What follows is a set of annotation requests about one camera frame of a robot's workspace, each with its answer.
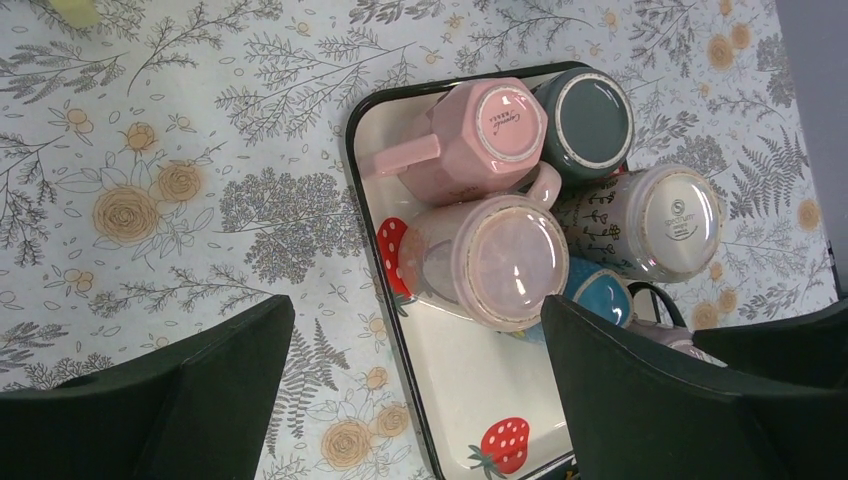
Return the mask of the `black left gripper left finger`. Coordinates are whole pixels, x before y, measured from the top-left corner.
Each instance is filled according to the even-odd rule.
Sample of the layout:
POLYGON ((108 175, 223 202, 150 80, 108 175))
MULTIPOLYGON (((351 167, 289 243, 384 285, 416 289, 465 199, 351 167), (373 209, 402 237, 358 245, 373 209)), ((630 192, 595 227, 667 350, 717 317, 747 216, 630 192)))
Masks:
POLYGON ((49 390, 1 396, 5 479, 251 479, 295 311, 275 295, 49 390))

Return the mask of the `purple mug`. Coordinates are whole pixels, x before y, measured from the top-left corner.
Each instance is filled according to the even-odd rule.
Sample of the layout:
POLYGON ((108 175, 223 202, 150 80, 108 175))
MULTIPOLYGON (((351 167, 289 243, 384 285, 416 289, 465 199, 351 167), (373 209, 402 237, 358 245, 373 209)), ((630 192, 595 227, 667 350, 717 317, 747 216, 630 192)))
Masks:
POLYGON ((701 361, 719 367, 727 366, 726 363, 708 355, 694 345, 693 333, 688 329, 680 310, 667 292, 654 284, 643 281, 632 282, 627 288, 633 298, 641 291, 650 291, 662 301, 672 320, 672 324, 667 325, 658 320, 644 320, 634 316, 626 327, 627 330, 701 361))

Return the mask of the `blue dotted mug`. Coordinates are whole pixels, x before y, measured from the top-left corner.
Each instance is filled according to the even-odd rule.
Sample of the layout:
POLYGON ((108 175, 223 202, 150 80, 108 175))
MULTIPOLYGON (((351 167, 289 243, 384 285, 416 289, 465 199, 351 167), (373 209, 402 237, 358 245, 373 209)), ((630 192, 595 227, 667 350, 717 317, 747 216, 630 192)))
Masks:
POLYGON ((626 327, 634 316, 633 295, 625 281, 600 264, 569 257, 569 273, 562 294, 618 327, 626 327))

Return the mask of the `green octagonal mug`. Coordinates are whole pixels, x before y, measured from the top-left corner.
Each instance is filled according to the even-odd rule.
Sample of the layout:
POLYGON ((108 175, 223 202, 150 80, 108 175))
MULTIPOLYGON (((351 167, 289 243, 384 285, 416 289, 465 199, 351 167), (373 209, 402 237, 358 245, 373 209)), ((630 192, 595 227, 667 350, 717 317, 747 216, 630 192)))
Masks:
POLYGON ((48 0, 48 5, 74 29, 89 28, 101 21, 93 0, 48 0))

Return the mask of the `white floral mug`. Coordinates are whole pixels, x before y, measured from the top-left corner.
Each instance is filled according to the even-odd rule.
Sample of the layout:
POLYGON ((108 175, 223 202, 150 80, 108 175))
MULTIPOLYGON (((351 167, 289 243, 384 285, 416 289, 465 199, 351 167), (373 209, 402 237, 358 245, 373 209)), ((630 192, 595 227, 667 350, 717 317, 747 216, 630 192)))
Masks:
POLYGON ((572 255, 632 279, 685 282, 718 250, 722 201, 679 164, 623 172, 561 195, 552 213, 572 255))

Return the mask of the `tall pale pink mug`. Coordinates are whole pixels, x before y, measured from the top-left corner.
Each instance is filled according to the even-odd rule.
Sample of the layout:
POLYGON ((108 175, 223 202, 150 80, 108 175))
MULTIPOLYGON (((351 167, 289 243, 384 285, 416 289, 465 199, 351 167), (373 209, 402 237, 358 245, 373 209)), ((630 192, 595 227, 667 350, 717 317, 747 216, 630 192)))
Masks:
POLYGON ((420 213, 392 264, 429 305, 496 331, 526 330, 539 323, 545 298, 566 286, 568 246, 551 213, 561 186, 557 170, 540 163, 524 193, 420 213))

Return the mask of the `dark grey mug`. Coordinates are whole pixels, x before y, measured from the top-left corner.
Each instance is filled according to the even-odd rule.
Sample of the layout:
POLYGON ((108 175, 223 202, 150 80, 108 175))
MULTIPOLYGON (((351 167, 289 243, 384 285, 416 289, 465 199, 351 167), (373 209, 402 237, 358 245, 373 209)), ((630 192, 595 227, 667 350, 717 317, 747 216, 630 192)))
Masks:
POLYGON ((579 65, 532 89, 548 117, 542 160, 565 185, 603 178, 626 160, 634 113, 622 87, 606 73, 579 65))

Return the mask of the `pink octagonal mug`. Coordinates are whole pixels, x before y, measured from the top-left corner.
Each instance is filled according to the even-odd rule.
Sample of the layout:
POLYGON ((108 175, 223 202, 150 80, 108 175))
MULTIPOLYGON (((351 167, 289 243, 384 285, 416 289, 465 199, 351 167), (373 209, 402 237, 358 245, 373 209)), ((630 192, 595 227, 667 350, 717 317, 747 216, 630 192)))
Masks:
POLYGON ((358 162, 365 178, 397 176, 419 201, 443 206, 506 190, 539 162, 547 114, 520 80, 458 84, 394 144, 358 162))

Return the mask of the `white strawberry tray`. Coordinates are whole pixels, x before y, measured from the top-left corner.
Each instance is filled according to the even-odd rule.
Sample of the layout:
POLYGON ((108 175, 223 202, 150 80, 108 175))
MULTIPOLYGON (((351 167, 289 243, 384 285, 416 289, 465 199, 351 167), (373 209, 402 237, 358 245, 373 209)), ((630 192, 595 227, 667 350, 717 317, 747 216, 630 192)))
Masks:
POLYGON ((501 334, 403 292, 393 280, 387 242, 425 205, 394 178, 363 179, 358 164, 399 139, 418 114, 451 88, 448 80, 372 93, 352 110, 344 134, 347 163, 363 215, 392 350, 415 432, 439 479, 483 479, 483 460, 500 427, 526 420, 522 452, 508 479, 575 479, 576 458, 544 345, 501 334))

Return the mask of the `floral tablecloth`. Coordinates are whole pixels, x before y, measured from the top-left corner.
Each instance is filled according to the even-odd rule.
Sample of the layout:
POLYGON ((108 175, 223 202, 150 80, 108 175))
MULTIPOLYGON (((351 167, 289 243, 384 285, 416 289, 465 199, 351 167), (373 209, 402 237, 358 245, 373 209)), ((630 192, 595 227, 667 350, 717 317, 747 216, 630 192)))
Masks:
POLYGON ((344 128, 367 95, 562 60, 610 73, 633 163, 729 210, 671 296, 697 328, 839 287, 772 1, 98 1, 1 5, 1 386, 48 389, 274 294, 298 320, 263 479, 431 479, 344 128))

